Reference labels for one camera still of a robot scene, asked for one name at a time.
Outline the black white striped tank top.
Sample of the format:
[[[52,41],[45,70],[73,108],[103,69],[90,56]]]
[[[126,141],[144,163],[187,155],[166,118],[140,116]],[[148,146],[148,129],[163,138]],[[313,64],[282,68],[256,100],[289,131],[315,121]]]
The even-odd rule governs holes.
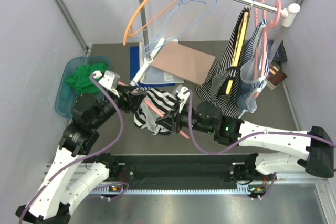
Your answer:
[[[157,88],[136,88],[137,93],[145,93],[140,107],[135,112],[133,120],[134,124],[139,129],[147,129],[153,135],[170,135],[159,134],[159,128],[156,125],[156,120],[169,112],[177,102],[177,98],[171,93]]]

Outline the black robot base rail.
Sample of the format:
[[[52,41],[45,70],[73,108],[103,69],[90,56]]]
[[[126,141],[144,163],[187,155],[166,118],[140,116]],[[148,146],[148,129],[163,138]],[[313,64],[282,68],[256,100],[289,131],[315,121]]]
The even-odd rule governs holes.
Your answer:
[[[256,154],[202,155],[111,155],[120,172],[131,180],[145,178],[218,177],[224,181],[271,180],[255,170]]]

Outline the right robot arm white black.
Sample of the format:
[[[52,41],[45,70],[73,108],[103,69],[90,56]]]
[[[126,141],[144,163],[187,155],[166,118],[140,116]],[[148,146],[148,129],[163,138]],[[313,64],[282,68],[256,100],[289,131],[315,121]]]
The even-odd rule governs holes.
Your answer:
[[[334,177],[335,144],[325,129],[313,126],[309,131],[287,131],[253,124],[222,115],[210,102],[195,110],[185,105],[172,108],[156,120],[172,133],[184,127],[212,134],[227,149],[235,146],[258,147],[270,154],[250,154],[244,162],[245,174],[252,180],[278,172],[303,172],[320,178]]]

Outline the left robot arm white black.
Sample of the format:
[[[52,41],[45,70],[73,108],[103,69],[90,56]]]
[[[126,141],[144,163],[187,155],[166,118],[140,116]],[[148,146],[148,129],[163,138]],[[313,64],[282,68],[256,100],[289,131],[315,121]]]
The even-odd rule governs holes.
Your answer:
[[[19,206],[19,222],[68,223],[79,204],[101,183],[111,182],[119,195],[129,184],[122,179],[118,161],[103,148],[91,149],[99,138],[98,128],[110,117],[122,112],[134,113],[145,94],[130,86],[118,86],[113,92],[103,90],[105,99],[97,101],[95,95],[77,96],[71,109],[72,121],[64,130],[55,158],[39,190],[26,204]]]

